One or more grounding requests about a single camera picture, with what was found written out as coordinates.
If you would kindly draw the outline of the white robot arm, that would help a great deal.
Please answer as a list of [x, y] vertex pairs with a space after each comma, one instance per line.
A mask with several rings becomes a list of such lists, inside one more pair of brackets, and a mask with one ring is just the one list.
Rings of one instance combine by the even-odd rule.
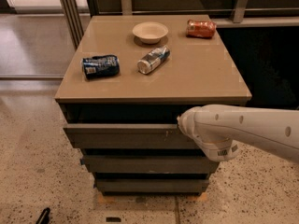
[[235, 158], [242, 142], [299, 162], [298, 110], [204, 105], [181, 114], [178, 127], [212, 161]]

